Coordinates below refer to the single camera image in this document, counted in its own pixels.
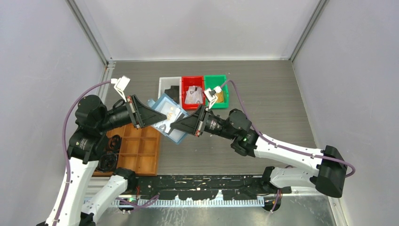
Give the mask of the blue card holder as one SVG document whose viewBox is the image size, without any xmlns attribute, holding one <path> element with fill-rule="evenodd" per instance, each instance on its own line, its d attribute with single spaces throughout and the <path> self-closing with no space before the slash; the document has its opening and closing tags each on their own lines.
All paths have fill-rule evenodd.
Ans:
<svg viewBox="0 0 399 226">
<path fill-rule="evenodd" d="M 152 127 L 177 145 L 180 144 L 187 136 L 187 133 L 173 129 L 170 125 L 177 120 L 187 117 L 189 114 L 167 94 L 162 94 L 157 101 L 149 99 L 147 105 L 167 117 L 166 120 L 155 123 Z"/>
</svg>

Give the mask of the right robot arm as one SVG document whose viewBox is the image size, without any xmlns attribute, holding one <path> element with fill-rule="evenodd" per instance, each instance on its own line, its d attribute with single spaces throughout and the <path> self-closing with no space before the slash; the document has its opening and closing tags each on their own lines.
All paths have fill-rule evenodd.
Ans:
<svg viewBox="0 0 399 226">
<path fill-rule="evenodd" d="M 226 119 L 200 106 L 191 115 L 171 123 L 171 128 L 199 137 L 203 132 L 232 141 L 231 148 L 241 156 L 265 158 L 289 165 L 289 168 L 266 167 L 261 187 L 274 193 L 290 186 L 315 188 L 318 192 L 341 198 L 348 164 L 337 148 L 308 148 L 282 142 L 252 129 L 252 122 L 239 109 Z"/>
</svg>

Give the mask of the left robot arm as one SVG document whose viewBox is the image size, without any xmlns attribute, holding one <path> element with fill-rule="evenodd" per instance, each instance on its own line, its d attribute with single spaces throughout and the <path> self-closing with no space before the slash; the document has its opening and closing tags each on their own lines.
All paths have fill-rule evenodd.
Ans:
<svg viewBox="0 0 399 226">
<path fill-rule="evenodd" d="M 78 127 L 66 149 L 66 183 L 41 226 L 95 226 L 121 194 L 134 193 L 138 184 L 136 173 L 117 168 L 107 185 L 84 203 L 90 179 L 109 144 L 107 132 L 128 124 L 137 129 L 145 128 L 167 118 L 142 104 L 135 95 L 128 96 L 121 106 L 109 111 L 98 96 L 88 95 L 78 102 L 75 116 Z"/>
</svg>

